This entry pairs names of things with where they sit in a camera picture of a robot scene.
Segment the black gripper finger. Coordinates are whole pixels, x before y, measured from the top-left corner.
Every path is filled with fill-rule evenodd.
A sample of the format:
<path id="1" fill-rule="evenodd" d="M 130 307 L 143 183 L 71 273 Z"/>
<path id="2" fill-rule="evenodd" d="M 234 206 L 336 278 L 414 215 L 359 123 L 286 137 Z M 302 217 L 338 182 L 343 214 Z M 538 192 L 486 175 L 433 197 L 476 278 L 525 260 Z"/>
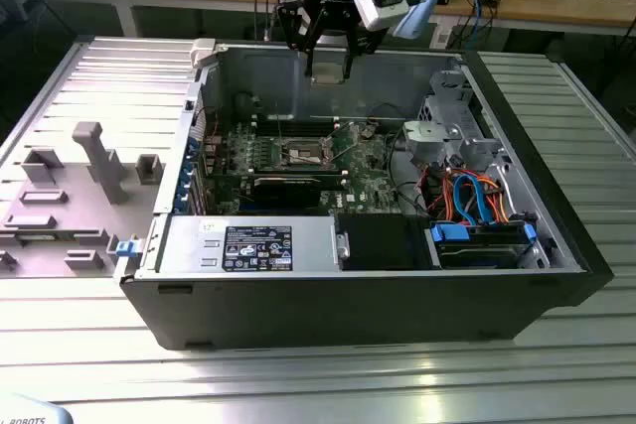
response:
<path id="1" fill-rule="evenodd" d="M 379 33 L 368 31 L 353 2 L 327 0 L 323 5 L 327 43 L 346 49 L 342 64 L 343 80 L 350 77 L 354 58 L 373 53 L 379 44 Z"/>
<path id="2" fill-rule="evenodd" d="M 322 0 L 278 0 L 276 19 L 287 47 L 306 56 L 304 75 L 310 77 L 314 49 L 323 31 Z"/>

